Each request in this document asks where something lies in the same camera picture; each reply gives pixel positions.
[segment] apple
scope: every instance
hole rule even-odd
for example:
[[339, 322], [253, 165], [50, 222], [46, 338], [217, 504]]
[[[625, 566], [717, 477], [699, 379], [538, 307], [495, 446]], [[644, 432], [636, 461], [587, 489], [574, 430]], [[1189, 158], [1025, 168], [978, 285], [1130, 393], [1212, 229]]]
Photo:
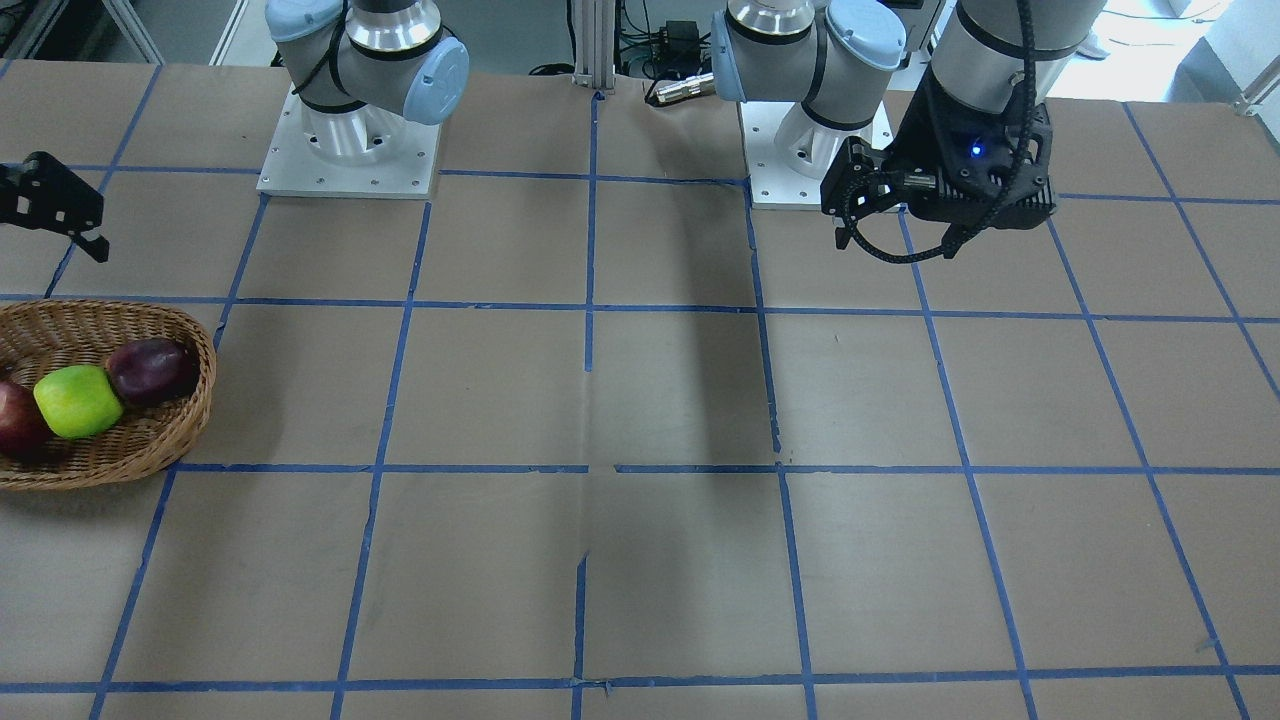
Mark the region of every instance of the apple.
[[122, 345], [106, 359], [106, 373], [120, 400], [138, 407], [191, 395], [200, 363], [182, 345], [163, 337]]
[[36, 383], [35, 396], [49, 428], [67, 439], [95, 436], [124, 414], [106, 370], [97, 365], [54, 370]]
[[0, 382], [0, 452], [12, 457], [31, 455], [54, 437], [40, 414], [36, 396], [18, 383]]

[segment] grid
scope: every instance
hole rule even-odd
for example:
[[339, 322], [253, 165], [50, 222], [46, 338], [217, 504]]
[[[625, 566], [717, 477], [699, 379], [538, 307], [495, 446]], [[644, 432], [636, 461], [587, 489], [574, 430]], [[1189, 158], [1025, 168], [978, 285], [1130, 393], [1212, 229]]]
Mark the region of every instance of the grid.
[[[0, 79], [9, 72], [12, 61], [0, 67]], [[122, 159], [129, 146], [134, 129], [146, 111], [147, 104], [156, 87], [157, 81], [165, 70], [156, 68], [150, 77], [150, 82], [142, 94], [133, 117], [124, 132], [111, 161], [106, 165], [72, 165], [76, 170], [102, 172], [104, 178], [99, 190], [105, 192], [114, 177], [120, 173], [200, 173], [200, 174], [256, 174], [253, 168], [178, 168], [155, 165], [125, 165]], [[1257, 363], [1258, 370], [1266, 378], [1271, 392], [1280, 401], [1280, 388], [1277, 388], [1275, 374], [1268, 368], [1263, 354], [1251, 333], [1251, 328], [1280, 324], [1277, 316], [1247, 316], [1242, 315], [1231, 296], [1228, 292], [1217, 269], [1210, 259], [1208, 252], [1196, 227], [1192, 223], [1185, 208], [1188, 205], [1280, 205], [1280, 199], [1215, 199], [1215, 197], [1180, 197], [1170, 183], [1160, 159], [1152, 150], [1144, 136], [1143, 128], [1134, 115], [1132, 108], [1125, 105], [1125, 113], [1139, 137], [1152, 167], [1158, 173], [1161, 182], [1167, 190], [1167, 197], [1155, 196], [1119, 196], [1119, 195], [1080, 195], [1066, 193], [1068, 199], [1097, 200], [1097, 201], [1139, 201], [1172, 205], [1185, 225], [1188, 234], [1196, 245], [1199, 258], [1207, 272], [1212, 277], [1213, 284], [1221, 293], [1229, 313], [1222, 316], [1212, 315], [1140, 315], [1140, 314], [1106, 314], [1096, 315], [1091, 313], [1089, 305], [1082, 291], [1076, 274], [1073, 270], [1071, 260], [1068, 256], [1059, 228], [1050, 223], [1050, 232], [1053, 238], [1055, 250], [1062, 263], [1070, 281], [1071, 291], [1079, 306], [1078, 313], [1020, 313], [1020, 311], [964, 311], [941, 310], [931, 307], [927, 282], [919, 268], [913, 268], [915, 288], [919, 296], [920, 309], [881, 309], [881, 307], [794, 307], [769, 306], [765, 301], [764, 283], [762, 281], [760, 250], [756, 243], [755, 227], [750, 208], [750, 188], [746, 181], [739, 178], [694, 178], [671, 179], [658, 177], [630, 177], [617, 174], [602, 174], [599, 172], [599, 110], [609, 100], [603, 95], [595, 95], [590, 104], [590, 169], [588, 173], [538, 173], [538, 172], [508, 172], [508, 170], [472, 170], [447, 168], [440, 172], [445, 178], [454, 177], [498, 177], [498, 178], [530, 178], [530, 179], [556, 179], [568, 182], [585, 182], [589, 186], [588, 201], [588, 240], [586, 240], [586, 277], [585, 293], [581, 304], [538, 304], [538, 302], [481, 302], [481, 301], [439, 301], [419, 299], [419, 269], [424, 263], [428, 246], [430, 243], [431, 205], [426, 205], [415, 251], [413, 270], [407, 291], [402, 301], [379, 299], [308, 299], [308, 297], [242, 297], [241, 284], [250, 265], [255, 250], [255, 242], [262, 227], [264, 217], [271, 204], [271, 199], [261, 196], [257, 204], [250, 232], [244, 238], [243, 250], [237, 265], [234, 279], [225, 296], [95, 296], [110, 299], [132, 299], [159, 302], [183, 302], [192, 305], [220, 306], [220, 322], [215, 332], [215, 345], [220, 346], [227, 327], [233, 320], [232, 310], [238, 306], [335, 306], [335, 307], [387, 307], [401, 309], [401, 323], [397, 334], [394, 361], [390, 369], [390, 382], [387, 388], [385, 414], [381, 421], [381, 430], [378, 441], [376, 459], [369, 465], [356, 464], [215, 464], [215, 462], [179, 462], [170, 468], [164, 477], [159, 502], [150, 524], [142, 551], [142, 561], [134, 575], [132, 588], [124, 603], [110, 653], [105, 661], [102, 675], [96, 683], [0, 683], [0, 697], [6, 694], [86, 694], [93, 697], [90, 712], [91, 720], [102, 715], [104, 705], [109, 696], [118, 693], [188, 693], [188, 692], [241, 692], [241, 693], [325, 693], [332, 696], [330, 717], [337, 720], [343, 716], [344, 700], [351, 692], [407, 692], [407, 691], [561, 691], [571, 697], [570, 715], [572, 720], [584, 716], [584, 696], [594, 691], [612, 691], [616, 688], [669, 688], [669, 687], [799, 687], [804, 691], [806, 715], [817, 719], [819, 714], [819, 698], [817, 688], [828, 685], [870, 685], [870, 684], [948, 684], [948, 683], [989, 683], [989, 682], [1016, 682], [1025, 703], [1027, 716], [1037, 719], [1039, 716], [1036, 703], [1033, 680], [1050, 679], [1100, 679], [1100, 678], [1221, 678], [1225, 679], [1231, 698], [1242, 719], [1248, 719], [1249, 710], [1245, 698], [1238, 684], [1238, 678], [1244, 676], [1276, 676], [1280, 675], [1280, 665], [1236, 665], [1229, 660], [1228, 650], [1219, 642], [1219, 634], [1208, 606], [1201, 592], [1201, 583], [1193, 573], [1192, 562], [1184, 551], [1178, 528], [1175, 528], [1172, 515], [1167, 507], [1162, 492], [1160, 478], [1164, 475], [1220, 475], [1220, 477], [1280, 477], [1280, 468], [1275, 466], [1167, 466], [1155, 465], [1147, 457], [1143, 438], [1139, 436], [1138, 425], [1130, 413], [1125, 393], [1112, 368], [1107, 347], [1103, 343], [1102, 333], [1098, 329], [1100, 320], [1120, 323], [1170, 323], [1170, 324], [1220, 324], [1235, 325]], [[731, 186], [740, 188], [742, 197], [742, 213], [746, 223], [746, 242], [750, 247], [751, 288], [754, 292], [754, 305], [620, 305], [599, 304], [595, 293], [595, 259], [596, 259], [596, 229], [598, 229], [598, 190], [604, 183], [648, 183], [672, 186]], [[913, 247], [911, 231], [908, 227], [906, 217], [899, 215], [899, 227], [902, 240], [910, 251]], [[44, 297], [58, 295], [58, 286], [63, 281], [68, 268], [77, 259], [73, 247], [67, 252], [52, 269]], [[27, 300], [37, 297], [31, 293], [5, 293], [0, 300]], [[698, 675], [698, 676], [617, 676], [609, 679], [594, 679], [585, 666], [585, 648], [591, 642], [586, 633], [586, 607], [590, 592], [590, 556], [581, 557], [573, 588], [573, 667], [568, 676], [549, 678], [506, 678], [506, 679], [474, 679], [474, 678], [424, 678], [424, 679], [353, 679], [351, 678], [352, 655], [355, 651], [358, 621], [364, 601], [365, 583], [370, 568], [370, 556], [374, 550], [375, 532], [378, 530], [380, 495], [383, 480], [389, 474], [532, 474], [532, 473], [559, 473], [559, 474], [588, 474], [591, 469], [588, 464], [577, 465], [509, 465], [509, 464], [451, 464], [451, 465], [421, 465], [421, 464], [396, 464], [388, 461], [388, 447], [396, 423], [397, 398], [401, 392], [402, 370], [404, 366], [406, 350], [410, 341], [410, 332], [417, 310], [433, 309], [474, 309], [474, 310], [508, 310], [508, 311], [544, 311], [544, 313], [581, 313], [585, 316], [584, 328], [584, 370], [594, 370], [594, 341], [596, 334], [595, 320], [598, 314], [645, 314], [645, 313], [678, 313], [678, 314], [733, 314], [754, 315], [759, 332], [762, 350], [760, 363], [763, 366], [764, 392], [768, 401], [768, 419], [772, 438], [773, 462], [749, 465], [641, 465], [641, 464], [616, 464], [613, 470], [618, 474], [733, 474], [733, 475], [765, 475], [777, 478], [778, 497], [782, 509], [783, 534], [786, 539], [786, 555], [790, 571], [791, 598], [795, 612], [796, 648], [799, 655], [799, 673], [769, 674], [756, 676], [742, 675]], [[946, 465], [812, 465], [796, 464], [786, 460], [781, 439], [780, 413], [777, 388], [774, 386], [773, 354], [771, 352], [771, 319], [787, 315], [850, 315], [850, 316], [890, 316], [890, 318], [919, 318], [925, 325], [929, 345], [937, 364], [938, 382], [946, 402], [946, 410], [955, 447], [960, 462]], [[1042, 320], [1062, 323], [1083, 323], [1092, 338], [1098, 360], [1101, 361], [1115, 402], [1123, 416], [1125, 429], [1137, 452], [1139, 462], [1137, 465], [1119, 466], [1070, 466], [1070, 465], [982, 465], [970, 461], [966, 446], [965, 432], [961, 427], [961, 416], [957, 401], [952, 392], [952, 383], [945, 360], [943, 346], [940, 340], [937, 319], [988, 319], [988, 320]], [[369, 515], [362, 530], [362, 541], [358, 550], [358, 561], [355, 573], [355, 585], [351, 592], [349, 611], [343, 633], [342, 652], [338, 664], [338, 673], [333, 680], [278, 680], [278, 682], [232, 682], [232, 680], [188, 680], [188, 682], [124, 682], [115, 679], [115, 671], [120, 660], [125, 638], [129, 633], [134, 610], [140, 594], [143, 592], [143, 582], [150, 566], [152, 550], [156, 546], [161, 525], [164, 523], [166, 506], [174, 488], [175, 480], [183, 473], [291, 473], [305, 471], [316, 474], [346, 474], [356, 473], [370, 477], [369, 489]], [[929, 475], [948, 474], [963, 475], [968, 487], [973, 505], [974, 519], [980, 529], [983, 548], [989, 564], [991, 577], [995, 583], [996, 594], [1000, 601], [1001, 614], [1009, 634], [1009, 644], [1012, 651], [1014, 667], [1006, 670], [945, 670], [925, 673], [845, 673], [828, 674], [817, 673], [810, 659], [810, 637], [805, 612], [805, 592], [801, 582], [801, 568], [804, 557], [797, 547], [796, 518], [792, 511], [791, 480], [796, 477], [815, 474], [846, 474], [846, 475]], [[1208, 647], [1216, 653], [1216, 665], [1185, 665], [1185, 666], [1119, 666], [1119, 667], [1028, 667], [1023, 652], [1023, 641], [1019, 625], [1015, 619], [1014, 606], [1005, 583], [1005, 573], [997, 553], [996, 541], [988, 524], [988, 514], [979, 488], [980, 475], [1133, 475], [1144, 478], [1149, 486], [1152, 497], [1158, 507], [1160, 518], [1164, 521], [1169, 542], [1172, 544], [1178, 562], [1184, 574], [1185, 582], [1196, 601], [1196, 609], [1203, 621], [1204, 630], [1210, 638]]]

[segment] wicker basket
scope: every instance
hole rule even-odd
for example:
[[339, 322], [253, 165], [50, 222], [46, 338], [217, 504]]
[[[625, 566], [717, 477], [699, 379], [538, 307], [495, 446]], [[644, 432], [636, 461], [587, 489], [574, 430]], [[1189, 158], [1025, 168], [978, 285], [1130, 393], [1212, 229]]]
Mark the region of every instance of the wicker basket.
[[123, 483], [156, 473], [191, 450], [209, 421], [216, 356], [193, 318], [159, 305], [96, 300], [35, 300], [0, 306], [0, 378], [33, 387], [47, 373], [101, 365], [119, 346], [168, 337], [200, 359], [196, 391], [156, 407], [128, 407], [111, 429], [91, 438], [54, 438], [41, 455], [0, 456], [0, 489], [72, 489]]

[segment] green apple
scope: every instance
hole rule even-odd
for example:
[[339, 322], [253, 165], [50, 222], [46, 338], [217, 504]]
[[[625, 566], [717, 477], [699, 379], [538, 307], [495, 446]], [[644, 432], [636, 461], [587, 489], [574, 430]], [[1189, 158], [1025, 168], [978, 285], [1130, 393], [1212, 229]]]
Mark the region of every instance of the green apple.
[[54, 370], [36, 383], [33, 392], [49, 428], [67, 439], [97, 434], [124, 414], [106, 370], [97, 365]]

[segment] silver metal joint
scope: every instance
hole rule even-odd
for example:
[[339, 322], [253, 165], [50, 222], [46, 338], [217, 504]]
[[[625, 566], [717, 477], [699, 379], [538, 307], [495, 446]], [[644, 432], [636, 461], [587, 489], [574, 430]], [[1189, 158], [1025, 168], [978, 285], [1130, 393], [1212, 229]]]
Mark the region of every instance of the silver metal joint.
[[669, 105], [699, 95], [716, 92], [716, 74], [707, 73], [658, 88], [658, 104]]
[[347, 18], [347, 36], [366, 50], [398, 53], [412, 50], [440, 31], [440, 9], [434, 0], [420, 0], [394, 13], [356, 8]]
[[804, 32], [815, 12], [810, 0], [728, 0], [728, 14], [755, 32], [786, 36]]

